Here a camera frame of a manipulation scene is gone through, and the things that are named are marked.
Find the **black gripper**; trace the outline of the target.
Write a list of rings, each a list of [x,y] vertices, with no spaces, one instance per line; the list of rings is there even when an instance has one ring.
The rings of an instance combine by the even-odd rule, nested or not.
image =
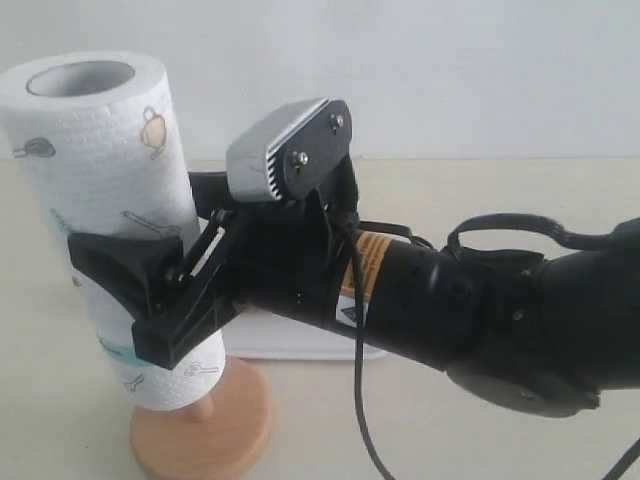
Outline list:
[[[198,217],[225,230],[219,241],[207,228],[184,257],[178,236],[67,239],[72,266],[133,317],[139,357],[172,369],[250,307],[355,335],[336,313],[357,237],[352,165],[338,165],[301,200],[236,201],[235,208],[224,171],[188,176]]]

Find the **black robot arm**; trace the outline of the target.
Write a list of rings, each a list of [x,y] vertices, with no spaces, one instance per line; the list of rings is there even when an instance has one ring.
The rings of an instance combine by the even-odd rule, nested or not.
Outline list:
[[[129,240],[74,233],[72,265],[132,316],[135,355],[172,370],[257,307],[445,372],[519,412],[563,418],[639,385],[639,223],[604,235],[552,219],[470,218],[433,248],[357,213],[353,169],[253,200],[224,173],[189,177],[209,225]]]

